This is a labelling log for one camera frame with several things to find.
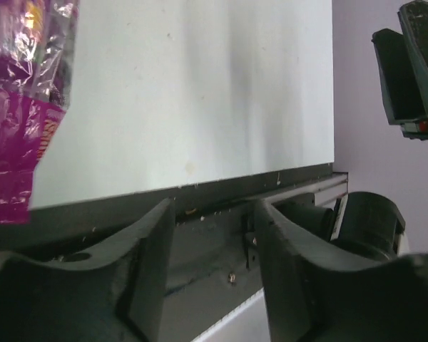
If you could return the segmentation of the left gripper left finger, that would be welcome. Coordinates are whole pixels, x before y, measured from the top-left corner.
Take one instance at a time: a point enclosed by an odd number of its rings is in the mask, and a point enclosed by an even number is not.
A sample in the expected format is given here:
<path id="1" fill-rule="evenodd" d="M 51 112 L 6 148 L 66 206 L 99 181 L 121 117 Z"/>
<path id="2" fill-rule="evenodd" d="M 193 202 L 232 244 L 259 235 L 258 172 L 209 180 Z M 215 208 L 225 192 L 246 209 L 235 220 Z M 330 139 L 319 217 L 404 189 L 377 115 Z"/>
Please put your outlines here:
<path id="1" fill-rule="evenodd" d="M 0 252 L 0 341 L 157 341 L 175 206 L 48 262 Z"/>

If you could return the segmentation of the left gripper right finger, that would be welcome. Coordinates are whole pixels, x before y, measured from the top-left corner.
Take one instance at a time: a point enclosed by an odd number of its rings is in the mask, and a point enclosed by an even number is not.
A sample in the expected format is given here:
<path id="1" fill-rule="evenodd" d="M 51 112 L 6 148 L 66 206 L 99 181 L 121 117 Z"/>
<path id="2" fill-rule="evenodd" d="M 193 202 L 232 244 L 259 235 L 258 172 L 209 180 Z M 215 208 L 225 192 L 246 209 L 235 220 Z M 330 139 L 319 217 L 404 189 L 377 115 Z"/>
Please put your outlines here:
<path id="1" fill-rule="evenodd" d="M 366 259 L 263 200 L 254 222 L 272 341 L 428 341 L 428 254 Z"/>

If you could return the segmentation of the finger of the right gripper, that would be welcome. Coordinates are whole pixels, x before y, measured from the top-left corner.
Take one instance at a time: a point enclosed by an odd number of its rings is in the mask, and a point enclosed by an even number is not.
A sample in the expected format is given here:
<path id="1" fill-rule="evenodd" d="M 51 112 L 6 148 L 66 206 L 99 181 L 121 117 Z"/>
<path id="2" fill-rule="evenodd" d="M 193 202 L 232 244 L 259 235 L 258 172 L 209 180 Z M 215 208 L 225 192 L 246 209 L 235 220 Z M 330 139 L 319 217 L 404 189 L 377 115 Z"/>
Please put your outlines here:
<path id="1" fill-rule="evenodd" d="M 402 5 L 398 17 L 428 116 L 428 1 L 411 1 Z"/>
<path id="2" fill-rule="evenodd" d="M 389 28 L 372 35 L 382 103 L 390 125 L 412 123 L 426 117 L 404 36 Z"/>

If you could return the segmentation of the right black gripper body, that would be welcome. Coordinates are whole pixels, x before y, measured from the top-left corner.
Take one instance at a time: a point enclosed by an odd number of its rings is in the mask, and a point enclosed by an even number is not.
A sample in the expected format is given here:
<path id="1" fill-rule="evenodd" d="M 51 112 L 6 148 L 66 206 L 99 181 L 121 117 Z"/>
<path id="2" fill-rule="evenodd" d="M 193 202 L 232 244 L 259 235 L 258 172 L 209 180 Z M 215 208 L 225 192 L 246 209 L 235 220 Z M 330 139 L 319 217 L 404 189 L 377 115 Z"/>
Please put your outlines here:
<path id="1" fill-rule="evenodd" d="M 410 140 L 428 140 L 428 118 L 417 121 L 408 122 L 400 125 L 402 134 Z"/>

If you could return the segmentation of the purple grape candy bag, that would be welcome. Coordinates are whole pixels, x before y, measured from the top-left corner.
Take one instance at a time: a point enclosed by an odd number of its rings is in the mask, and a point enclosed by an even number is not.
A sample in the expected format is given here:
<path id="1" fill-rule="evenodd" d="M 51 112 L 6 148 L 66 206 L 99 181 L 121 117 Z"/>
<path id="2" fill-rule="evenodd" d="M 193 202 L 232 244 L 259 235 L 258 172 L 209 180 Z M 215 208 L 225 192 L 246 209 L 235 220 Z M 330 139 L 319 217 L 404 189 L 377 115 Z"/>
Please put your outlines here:
<path id="1" fill-rule="evenodd" d="M 70 104 L 77 1 L 0 1 L 0 224 L 28 218 L 34 171 Z"/>

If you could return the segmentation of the aluminium rail frame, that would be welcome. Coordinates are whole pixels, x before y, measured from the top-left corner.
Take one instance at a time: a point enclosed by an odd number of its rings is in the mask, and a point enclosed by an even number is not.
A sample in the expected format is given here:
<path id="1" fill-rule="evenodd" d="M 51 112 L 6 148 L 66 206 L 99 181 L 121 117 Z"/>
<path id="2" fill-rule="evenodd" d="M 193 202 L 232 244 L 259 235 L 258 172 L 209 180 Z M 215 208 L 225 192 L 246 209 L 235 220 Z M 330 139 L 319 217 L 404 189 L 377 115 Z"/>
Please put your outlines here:
<path id="1" fill-rule="evenodd" d="M 345 172 L 336 172 L 330 177 L 318 180 L 309 186 L 314 194 L 315 206 L 330 206 L 348 193 L 349 176 Z"/>

